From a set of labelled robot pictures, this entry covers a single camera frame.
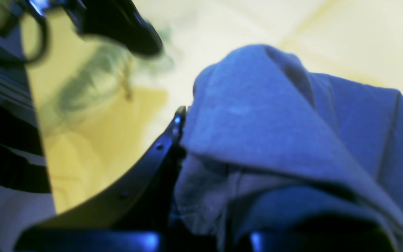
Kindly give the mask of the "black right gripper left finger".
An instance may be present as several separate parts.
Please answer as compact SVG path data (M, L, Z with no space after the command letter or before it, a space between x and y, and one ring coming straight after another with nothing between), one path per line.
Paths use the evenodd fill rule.
M184 158L186 107L121 178L84 203L25 230L16 252L171 252L168 216Z

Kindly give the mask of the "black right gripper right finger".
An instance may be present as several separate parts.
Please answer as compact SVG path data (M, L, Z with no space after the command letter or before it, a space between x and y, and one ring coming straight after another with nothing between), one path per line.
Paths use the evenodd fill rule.
M256 231L250 252L396 252L382 228L369 220L314 217L284 231Z

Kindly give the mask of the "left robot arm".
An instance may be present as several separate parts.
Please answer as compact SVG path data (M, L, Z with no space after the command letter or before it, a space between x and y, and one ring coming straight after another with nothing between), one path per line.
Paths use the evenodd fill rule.
M40 28L40 45L31 58L0 58L0 65L38 62L47 52L49 27L46 12L62 8L80 36L98 36L125 46L132 54L158 56L163 42L131 0L20 0L21 13L30 14Z

